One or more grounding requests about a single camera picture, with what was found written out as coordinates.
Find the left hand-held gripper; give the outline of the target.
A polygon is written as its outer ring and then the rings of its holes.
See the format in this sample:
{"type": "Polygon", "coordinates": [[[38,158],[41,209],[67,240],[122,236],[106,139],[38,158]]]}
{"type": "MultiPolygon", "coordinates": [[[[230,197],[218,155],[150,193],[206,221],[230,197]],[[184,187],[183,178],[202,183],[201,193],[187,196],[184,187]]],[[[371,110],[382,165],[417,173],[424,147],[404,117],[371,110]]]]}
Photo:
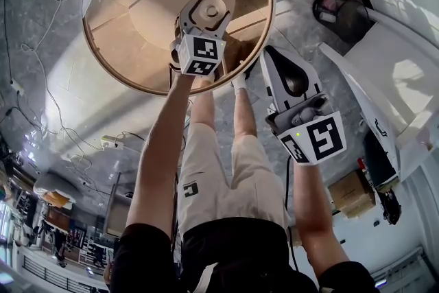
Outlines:
{"type": "MultiPolygon", "coordinates": [[[[190,0],[178,15],[181,32],[188,32],[196,27],[193,14],[202,0],[190,0]]],[[[207,32],[223,35],[231,20],[231,13],[226,11],[224,16],[213,26],[205,27],[207,32]]],[[[222,62],[226,42],[206,35],[185,34],[176,51],[180,63],[181,74],[194,76],[209,76],[222,62]]]]}

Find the cardboard box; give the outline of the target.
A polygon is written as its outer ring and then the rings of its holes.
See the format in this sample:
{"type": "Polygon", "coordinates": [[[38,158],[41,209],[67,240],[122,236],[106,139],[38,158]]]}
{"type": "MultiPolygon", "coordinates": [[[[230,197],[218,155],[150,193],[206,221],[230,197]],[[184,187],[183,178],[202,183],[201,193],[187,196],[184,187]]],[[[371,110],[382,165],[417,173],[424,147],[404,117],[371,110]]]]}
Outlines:
{"type": "Polygon", "coordinates": [[[376,206],[375,192],[357,169],[329,186],[333,204],[347,218],[358,218],[376,206]]]}

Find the person's right leg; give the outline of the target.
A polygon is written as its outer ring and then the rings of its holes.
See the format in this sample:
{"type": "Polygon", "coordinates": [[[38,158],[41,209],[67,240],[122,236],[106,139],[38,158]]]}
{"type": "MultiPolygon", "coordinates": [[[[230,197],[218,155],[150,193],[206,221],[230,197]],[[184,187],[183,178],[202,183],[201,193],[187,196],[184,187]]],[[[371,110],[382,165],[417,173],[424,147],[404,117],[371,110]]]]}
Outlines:
{"type": "Polygon", "coordinates": [[[246,77],[244,74],[237,76],[233,80],[233,88],[235,92],[235,139],[240,139],[248,135],[257,137],[257,125],[254,117],[254,111],[250,103],[246,86],[246,77]]]}

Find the person's leg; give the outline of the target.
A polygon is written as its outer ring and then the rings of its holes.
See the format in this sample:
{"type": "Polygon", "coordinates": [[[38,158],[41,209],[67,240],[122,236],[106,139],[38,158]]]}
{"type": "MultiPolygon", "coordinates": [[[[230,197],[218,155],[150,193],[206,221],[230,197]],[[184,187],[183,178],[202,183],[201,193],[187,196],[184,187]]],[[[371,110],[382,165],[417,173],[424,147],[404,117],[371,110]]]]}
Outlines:
{"type": "Polygon", "coordinates": [[[189,134],[200,126],[209,127],[215,131],[215,102],[211,91],[197,95],[193,101],[189,134]]]}
{"type": "Polygon", "coordinates": [[[233,88],[235,92],[235,139],[240,139],[248,135],[257,137],[257,125],[254,117],[254,111],[250,103],[246,86],[246,77],[244,74],[237,76],[233,80],[233,88]]]}

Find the person's left forearm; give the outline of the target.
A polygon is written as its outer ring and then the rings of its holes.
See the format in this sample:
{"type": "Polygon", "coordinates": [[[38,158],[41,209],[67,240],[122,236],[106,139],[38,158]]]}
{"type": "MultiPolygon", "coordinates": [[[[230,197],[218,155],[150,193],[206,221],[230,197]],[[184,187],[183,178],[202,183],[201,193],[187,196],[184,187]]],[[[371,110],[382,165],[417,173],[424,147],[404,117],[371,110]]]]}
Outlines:
{"type": "Polygon", "coordinates": [[[180,158],[191,75],[179,75],[145,142],[126,224],[148,224],[172,233],[174,182],[180,158]]]}

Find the person's beige shorts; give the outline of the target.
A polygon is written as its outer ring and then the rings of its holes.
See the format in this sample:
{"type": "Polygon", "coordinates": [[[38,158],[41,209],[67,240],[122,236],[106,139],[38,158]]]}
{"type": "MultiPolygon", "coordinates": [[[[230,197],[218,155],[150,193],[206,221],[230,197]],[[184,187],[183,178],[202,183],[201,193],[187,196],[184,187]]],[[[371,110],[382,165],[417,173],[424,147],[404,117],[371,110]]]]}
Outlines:
{"type": "Polygon", "coordinates": [[[237,217],[287,228],[285,188],[260,141],[253,135],[235,139],[231,155],[233,179],[228,180],[214,129],[190,125],[178,183],[181,234],[213,220],[237,217]]]}

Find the dark green bin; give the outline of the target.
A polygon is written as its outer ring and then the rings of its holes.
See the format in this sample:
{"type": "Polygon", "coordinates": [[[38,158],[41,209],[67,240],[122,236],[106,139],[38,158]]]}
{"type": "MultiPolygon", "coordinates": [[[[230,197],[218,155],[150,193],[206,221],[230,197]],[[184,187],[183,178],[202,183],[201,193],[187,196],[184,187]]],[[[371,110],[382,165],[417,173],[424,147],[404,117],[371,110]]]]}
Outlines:
{"type": "Polygon", "coordinates": [[[374,187],[378,188],[396,176],[397,173],[373,131],[369,130],[366,133],[363,145],[366,167],[374,187]]]}

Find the person's right shoe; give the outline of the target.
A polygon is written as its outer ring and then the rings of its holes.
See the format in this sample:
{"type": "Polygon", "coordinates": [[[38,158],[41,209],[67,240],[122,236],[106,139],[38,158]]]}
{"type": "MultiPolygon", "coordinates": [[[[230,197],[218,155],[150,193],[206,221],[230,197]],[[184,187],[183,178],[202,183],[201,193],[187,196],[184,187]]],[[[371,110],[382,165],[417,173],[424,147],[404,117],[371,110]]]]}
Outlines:
{"type": "Polygon", "coordinates": [[[252,71],[253,71],[253,69],[254,69],[256,64],[257,64],[257,61],[255,60],[251,65],[248,65],[246,67],[246,70],[241,72],[239,77],[243,78],[244,80],[247,80],[250,77],[250,75],[251,75],[251,73],[252,73],[252,71]]]}

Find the person's black shirt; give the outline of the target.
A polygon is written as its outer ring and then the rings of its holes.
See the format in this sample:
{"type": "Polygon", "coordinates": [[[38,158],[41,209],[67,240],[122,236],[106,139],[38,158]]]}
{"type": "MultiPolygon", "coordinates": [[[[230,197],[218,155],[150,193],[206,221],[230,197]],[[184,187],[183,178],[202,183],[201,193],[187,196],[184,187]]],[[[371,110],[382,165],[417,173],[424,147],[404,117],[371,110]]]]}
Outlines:
{"type": "Polygon", "coordinates": [[[182,272],[176,273],[171,240],[148,224],[128,226],[119,242],[111,293],[194,293],[213,266],[206,293],[379,293],[367,269],[345,261],[314,283],[289,264],[284,229],[267,220],[225,218],[184,235],[182,272]]]}

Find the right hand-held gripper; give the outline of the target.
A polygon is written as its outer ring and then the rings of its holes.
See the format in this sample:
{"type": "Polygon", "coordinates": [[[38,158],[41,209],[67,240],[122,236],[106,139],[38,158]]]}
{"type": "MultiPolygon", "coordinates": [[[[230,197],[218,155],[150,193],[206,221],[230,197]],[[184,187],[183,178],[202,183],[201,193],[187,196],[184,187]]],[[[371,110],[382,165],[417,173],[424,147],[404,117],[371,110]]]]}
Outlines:
{"type": "Polygon", "coordinates": [[[333,110],[328,95],[320,93],[316,70],[300,55],[271,45],[259,59],[276,110],[285,110],[266,121],[295,162],[317,165],[345,151],[341,114],[333,110]],[[296,98],[309,97],[293,107],[296,98]]]}

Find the person's right forearm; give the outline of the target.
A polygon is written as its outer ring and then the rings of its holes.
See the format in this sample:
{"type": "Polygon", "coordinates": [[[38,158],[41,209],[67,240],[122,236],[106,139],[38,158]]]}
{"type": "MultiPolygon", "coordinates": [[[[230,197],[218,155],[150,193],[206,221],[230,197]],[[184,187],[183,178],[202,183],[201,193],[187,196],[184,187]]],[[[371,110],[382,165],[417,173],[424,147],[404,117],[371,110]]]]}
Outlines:
{"type": "Polygon", "coordinates": [[[348,261],[333,232],[331,205],[317,165],[294,163],[294,215],[296,228],[315,276],[348,261]]]}

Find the round wooden side table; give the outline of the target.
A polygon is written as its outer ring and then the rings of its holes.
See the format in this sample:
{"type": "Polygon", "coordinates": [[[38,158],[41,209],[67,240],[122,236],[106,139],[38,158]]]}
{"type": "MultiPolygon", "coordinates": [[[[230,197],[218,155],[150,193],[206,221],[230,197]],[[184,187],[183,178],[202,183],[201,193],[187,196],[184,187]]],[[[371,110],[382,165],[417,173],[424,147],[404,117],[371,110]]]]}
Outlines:
{"type": "MultiPolygon", "coordinates": [[[[82,0],[85,39],[100,65],[133,89],[165,96],[180,68],[174,40],[178,15],[190,0],[82,0]]],[[[276,0],[223,0],[231,13],[224,56],[212,91],[257,60],[270,36],[276,0]]]]}

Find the red capped bottle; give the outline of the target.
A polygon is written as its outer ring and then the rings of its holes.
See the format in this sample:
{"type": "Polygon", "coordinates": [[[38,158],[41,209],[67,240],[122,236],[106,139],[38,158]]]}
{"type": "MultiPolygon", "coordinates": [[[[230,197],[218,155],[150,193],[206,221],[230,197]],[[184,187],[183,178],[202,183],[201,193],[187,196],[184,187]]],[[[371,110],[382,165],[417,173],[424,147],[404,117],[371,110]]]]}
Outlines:
{"type": "Polygon", "coordinates": [[[371,184],[371,186],[373,186],[373,181],[370,177],[370,173],[368,171],[368,168],[366,167],[366,164],[364,163],[363,158],[358,158],[357,162],[358,162],[359,168],[361,169],[361,172],[366,177],[367,181],[371,184]]]}

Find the grey flat board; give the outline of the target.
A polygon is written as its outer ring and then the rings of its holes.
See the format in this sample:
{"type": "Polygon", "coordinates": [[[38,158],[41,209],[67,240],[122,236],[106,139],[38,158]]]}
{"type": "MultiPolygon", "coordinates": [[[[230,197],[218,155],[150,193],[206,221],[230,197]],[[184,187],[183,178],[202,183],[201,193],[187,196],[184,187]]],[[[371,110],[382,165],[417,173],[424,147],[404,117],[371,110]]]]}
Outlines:
{"type": "Polygon", "coordinates": [[[131,205],[130,198],[118,193],[120,176],[121,174],[118,174],[116,183],[112,186],[103,227],[105,236],[118,238],[125,230],[131,205]]]}

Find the white sink cabinet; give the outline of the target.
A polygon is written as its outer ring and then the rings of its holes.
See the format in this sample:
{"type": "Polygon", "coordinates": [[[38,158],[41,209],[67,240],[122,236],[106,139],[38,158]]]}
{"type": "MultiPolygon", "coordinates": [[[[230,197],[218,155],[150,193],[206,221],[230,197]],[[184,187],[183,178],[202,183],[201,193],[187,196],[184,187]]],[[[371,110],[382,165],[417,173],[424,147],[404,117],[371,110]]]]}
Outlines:
{"type": "Polygon", "coordinates": [[[439,147],[439,48],[366,9],[375,24],[347,54],[326,43],[319,49],[342,72],[366,123],[405,180],[439,147]],[[387,138],[375,130],[375,118],[387,138]]]}

